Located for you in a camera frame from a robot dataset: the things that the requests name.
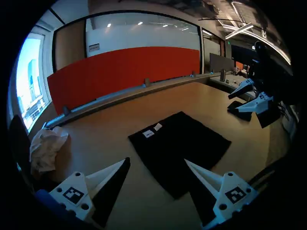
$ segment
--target sky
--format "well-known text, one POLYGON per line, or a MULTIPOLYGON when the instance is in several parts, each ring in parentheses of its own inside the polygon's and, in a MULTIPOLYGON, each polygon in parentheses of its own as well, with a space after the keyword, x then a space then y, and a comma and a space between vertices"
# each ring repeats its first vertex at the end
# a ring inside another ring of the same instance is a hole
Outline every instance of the sky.
MULTIPOLYGON (((40 51, 40 42, 41 40, 39 39, 27 38, 22 46, 18 59, 16 78, 17 96, 21 97, 24 110, 26 110, 27 106, 31 102, 31 94, 28 81, 28 64, 32 59, 36 59, 37 69, 35 72, 39 74, 38 55, 40 51)), ((37 76, 33 76, 33 84, 34 91, 39 92, 37 76)))

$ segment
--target table surface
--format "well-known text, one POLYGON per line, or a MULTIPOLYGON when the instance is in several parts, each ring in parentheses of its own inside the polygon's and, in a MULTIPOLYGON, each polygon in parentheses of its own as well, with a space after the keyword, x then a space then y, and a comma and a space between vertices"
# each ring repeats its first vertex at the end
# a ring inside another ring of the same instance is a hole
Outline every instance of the table surface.
POLYGON ((131 167, 106 229, 200 229, 190 194, 173 200, 151 176, 128 136, 183 111, 232 141, 212 171, 220 175, 234 171, 249 180, 265 168, 270 129, 262 129, 255 114, 250 122, 229 114, 227 106, 234 100, 244 102, 239 98, 229 100, 227 93, 194 82, 83 117, 63 126, 69 138, 58 153, 56 171, 50 176, 62 181, 75 171, 89 175, 130 157, 131 167))
MULTIPOLYGON (((230 87, 232 89, 238 88, 239 84, 244 80, 246 80, 246 78, 239 76, 239 75, 236 76, 236 75, 233 75, 233 74, 227 74, 224 82, 220 81, 220 77, 211 77, 210 78, 210 81, 217 82, 219 84, 225 85, 225 86, 230 87)), ((246 94, 248 94, 252 98, 254 98, 256 96, 254 92, 247 92, 246 94)))

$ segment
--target crumpled white cloth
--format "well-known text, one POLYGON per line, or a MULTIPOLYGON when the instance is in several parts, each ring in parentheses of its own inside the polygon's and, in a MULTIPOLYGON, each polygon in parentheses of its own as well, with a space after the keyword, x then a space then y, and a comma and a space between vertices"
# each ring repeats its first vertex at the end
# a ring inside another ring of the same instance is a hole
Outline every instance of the crumpled white cloth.
POLYGON ((58 126, 53 130, 38 131, 30 146, 31 167, 40 173, 55 170, 56 154, 66 142, 67 137, 68 133, 58 126))

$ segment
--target wall sign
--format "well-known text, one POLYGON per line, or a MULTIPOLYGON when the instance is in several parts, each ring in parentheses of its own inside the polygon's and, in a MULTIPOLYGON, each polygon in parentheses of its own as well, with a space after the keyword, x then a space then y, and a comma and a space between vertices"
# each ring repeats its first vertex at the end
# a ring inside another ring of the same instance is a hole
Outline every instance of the wall sign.
POLYGON ((99 50, 99 43, 89 46, 89 52, 99 50))

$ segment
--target window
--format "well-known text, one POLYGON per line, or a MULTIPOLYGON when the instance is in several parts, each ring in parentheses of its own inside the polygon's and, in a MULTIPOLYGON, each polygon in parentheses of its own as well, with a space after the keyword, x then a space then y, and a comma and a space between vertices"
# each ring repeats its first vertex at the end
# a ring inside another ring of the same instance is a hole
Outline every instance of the window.
POLYGON ((17 98, 28 130, 49 102, 43 78, 43 43, 43 35, 30 33, 22 46, 17 64, 17 98))

